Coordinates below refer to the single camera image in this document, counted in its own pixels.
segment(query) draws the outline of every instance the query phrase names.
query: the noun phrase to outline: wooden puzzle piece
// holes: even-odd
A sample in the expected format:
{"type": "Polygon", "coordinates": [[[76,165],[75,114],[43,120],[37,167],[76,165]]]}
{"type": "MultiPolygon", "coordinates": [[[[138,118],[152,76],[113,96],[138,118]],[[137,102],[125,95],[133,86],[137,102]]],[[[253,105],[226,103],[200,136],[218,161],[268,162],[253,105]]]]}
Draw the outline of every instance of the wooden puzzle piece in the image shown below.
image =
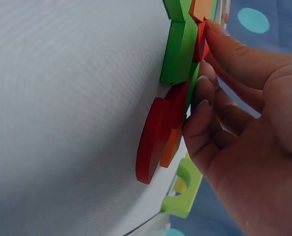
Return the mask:
{"type": "Polygon", "coordinates": [[[217,0],[213,0],[213,5],[210,13],[210,20],[215,20],[216,17],[217,0]]]}
{"type": "Polygon", "coordinates": [[[177,22],[186,21],[191,0],[164,0],[164,4],[171,20],[177,22]]]}
{"type": "Polygon", "coordinates": [[[188,90],[189,81],[187,80],[172,86],[165,97],[170,102],[172,129],[177,129],[183,121],[188,90]]]}
{"type": "Polygon", "coordinates": [[[202,22],[205,16],[204,0],[192,0],[189,14],[194,21],[202,22]]]}
{"type": "Polygon", "coordinates": [[[137,151],[136,177],[140,182],[150,183],[170,134],[170,103],[157,97],[146,119],[137,151]]]}
{"type": "Polygon", "coordinates": [[[206,43],[206,21],[197,23],[198,34],[195,43],[195,49],[193,54],[193,61],[200,62],[205,59],[205,56],[209,52],[209,48],[205,49],[206,43]]]}
{"type": "Polygon", "coordinates": [[[181,138],[182,138],[182,127],[183,123],[179,125],[177,129],[172,129],[170,138],[164,148],[164,152],[160,161],[160,166],[168,168],[175,153],[179,149],[181,138]]]}
{"type": "Polygon", "coordinates": [[[204,19],[213,20],[214,0],[204,0],[204,19]]]}
{"type": "Polygon", "coordinates": [[[191,64],[190,75],[189,75],[189,91],[186,98],[185,113],[192,102],[193,92],[194,92],[197,78],[198,78],[198,71],[199,71],[199,63],[193,61],[191,64]]]}
{"type": "Polygon", "coordinates": [[[190,16],[196,22],[203,22],[205,19],[214,20],[217,0],[192,0],[189,10],[190,16]]]}
{"type": "Polygon", "coordinates": [[[183,23],[172,21],[160,78],[162,83],[175,85],[187,80],[197,31],[191,17],[183,23]]]}

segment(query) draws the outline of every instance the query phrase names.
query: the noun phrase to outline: blue fabric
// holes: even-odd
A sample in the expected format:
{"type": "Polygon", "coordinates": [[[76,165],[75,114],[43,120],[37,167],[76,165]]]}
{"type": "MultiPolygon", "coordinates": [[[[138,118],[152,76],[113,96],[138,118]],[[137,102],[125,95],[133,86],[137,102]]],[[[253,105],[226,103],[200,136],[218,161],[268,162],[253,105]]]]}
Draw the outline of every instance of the blue fabric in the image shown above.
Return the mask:
{"type": "MultiPolygon", "coordinates": [[[[250,47],[258,49],[292,53],[292,0],[231,0],[228,32],[230,35],[250,47]],[[238,20],[238,12],[243,8],[252,8],[263,13],[269,21],[265,33],[247,30],[238,20]]],[[[255,116],[258,114],[244,104],[226,85],[221,86],[243,109],[255,116]]],[[[182,231],[185,236],[242,236],[224,207],[216,198],[206,180],[199,188],[192,211],[187,219],[171,217],[173,228],[182,231]]]]}

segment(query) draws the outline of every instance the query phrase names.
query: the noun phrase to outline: orange wooden block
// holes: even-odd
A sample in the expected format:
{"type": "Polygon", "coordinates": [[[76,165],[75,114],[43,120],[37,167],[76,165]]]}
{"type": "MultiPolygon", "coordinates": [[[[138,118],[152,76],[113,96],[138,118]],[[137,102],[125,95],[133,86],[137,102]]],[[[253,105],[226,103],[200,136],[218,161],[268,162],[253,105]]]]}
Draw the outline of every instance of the orange wooden block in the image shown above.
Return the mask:
{"type": "Polygon", "coordinates": [[[140,182],[150,183],[170,134],[170,102],[157,97],[146,119],[137,151],[136,177],[140,182]]]}
{"type": "Polygon", "coordinates": [[[192,0],[189,14],[194,21],[202,22],[204,20],[204,1],[205,0],[192,0]]]}
{"type": "Polygon", "coordinates": [[[177,129],[183,122],[188,90],[189,81],[187,80],[172,86],[165,97],[170,102],[172,129],[177,129]]]}
{"type": "Polygon", "coordinates": [[[213,8],[213,0],[204,0],[204,18],[207,20],[213,20],[211,19],[211,11],[213,8]]]}
{"type": "Polygon", "coordinates": [[[206,21],[197,23],[198,34],[195,43],[195,49],[193,54],[193,61],[200,62],[204,60],[204,48],[206,42],[206,21]]]}
{"type": "Polygon", "coordinates": [[[182,138],[183,123],[177,128],[172,129],[171,135],[164,148],[164,152],[160,161],[160,166],[168,168],[175,153],[179,149],[182,138]]]}

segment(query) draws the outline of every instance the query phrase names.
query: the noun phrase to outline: gray fabric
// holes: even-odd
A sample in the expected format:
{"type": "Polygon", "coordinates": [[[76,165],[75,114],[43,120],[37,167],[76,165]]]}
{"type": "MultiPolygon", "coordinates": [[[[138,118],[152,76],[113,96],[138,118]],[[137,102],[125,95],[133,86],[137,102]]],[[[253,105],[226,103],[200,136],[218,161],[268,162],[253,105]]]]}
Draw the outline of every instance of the gray fabric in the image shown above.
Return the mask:
{"type": "Polygon", "coordinates": [[[161,0],[0,0],[0,236],[102,236],[143,194],[169,26],[161,0]]]}

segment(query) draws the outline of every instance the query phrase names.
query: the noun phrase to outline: fingernail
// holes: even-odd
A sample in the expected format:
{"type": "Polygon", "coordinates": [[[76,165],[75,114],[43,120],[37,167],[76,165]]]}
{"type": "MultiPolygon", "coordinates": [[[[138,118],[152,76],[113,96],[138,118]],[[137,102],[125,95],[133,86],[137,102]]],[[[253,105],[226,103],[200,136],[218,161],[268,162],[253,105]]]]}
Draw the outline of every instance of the fingernail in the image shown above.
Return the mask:
{"type": "Polygon", "coordinates": [[[199,103],[199,105],[198,105],[197,107],[200,107],[200,106],[202,106],[202,105],[204,105],[204,104],[208,105],[208,104],[209,104],[209,101],[208,101],[207,99],[204,99],[204,100],[202,100],[202,101],[199,103]]]}
{"type": "Polygon", "coordinates": [[[205,75],[201,75],[201,76],[199,76],[199,78],[197,79],[197,80],[209,80],[208,79],[208,77],[207,76],[205,76],[205,75]]]}

